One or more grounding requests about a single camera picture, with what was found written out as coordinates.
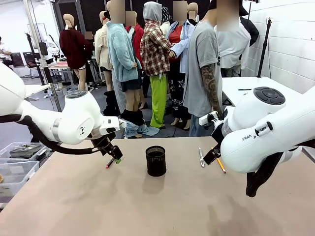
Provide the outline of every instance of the tattooed arm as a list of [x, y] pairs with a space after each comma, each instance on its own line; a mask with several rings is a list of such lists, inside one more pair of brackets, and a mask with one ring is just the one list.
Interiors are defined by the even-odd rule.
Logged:
[[218, 112], [219, 118], [223, 118], [222, 110], [218, 98], [218, 83], [214, 77], [214, 64], [201, 68], [203, 85], [207, 91], [208, 98], [211, 102], [213, 111]]

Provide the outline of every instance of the blue fuzzy jacket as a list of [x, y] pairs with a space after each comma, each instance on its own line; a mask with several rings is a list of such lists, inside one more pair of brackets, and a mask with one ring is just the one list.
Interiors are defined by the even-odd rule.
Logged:
[[107, 45], [116, 78], [119, 82], [138, 79], [138, 69], [142, 69], [139, 60], [138, 68], [133, 68], [135, 55], [130, 36], [123, 24], [106, 23], [108, 27]]

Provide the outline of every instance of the green pants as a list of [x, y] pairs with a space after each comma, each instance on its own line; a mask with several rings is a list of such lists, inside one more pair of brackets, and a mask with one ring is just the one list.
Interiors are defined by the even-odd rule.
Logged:
[[164, 112], [166, 107], [167, 98], [167, 79], [163, 74], [159, 79], [159, 75], [150, 76], [151, 89], [152, 89], [152, 119], [151, 126], [161, 128], [164, 124]]

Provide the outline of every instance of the dark red coat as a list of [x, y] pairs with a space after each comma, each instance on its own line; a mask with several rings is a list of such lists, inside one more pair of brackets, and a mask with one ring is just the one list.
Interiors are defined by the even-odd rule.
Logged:
[[80, 31], [63, 30], [60, 33], [59, 43], [71, 69], [79, 69], [86, 64], [87, 60], [91, 60], [91, 44]]
[[[131, 26], [126, 27], [127, 32], [129, 32], [130, 29], [131, 29]], [[141, 66], [143, 68], [143, 63], [142, 63], [141, 55], [140, 55], [140, 42], [141, 42], [142, 36], [144, 34], [144, 30], [141, 28], [141, 26], [139, 24], [137, 24], [134, 28], [134, 32], [135, 32], [135, 35], [133, 37], [133, 46], [134, 46], [134, 50], [136, 52], [136, 56], [137, 56], [138, 60], [140, 61]]]

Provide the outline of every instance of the blue jeans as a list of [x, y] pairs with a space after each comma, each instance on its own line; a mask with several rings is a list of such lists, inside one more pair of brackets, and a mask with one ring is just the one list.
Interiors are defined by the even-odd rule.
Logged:
[[189, 137], [209, 137], [211, 136], [213, 131], [213, 125], [209, 127], [209, 129], [205, 129], [203, 126], [199, 125], [199, 117], [196, 117], [194, 115], [191, 116]]

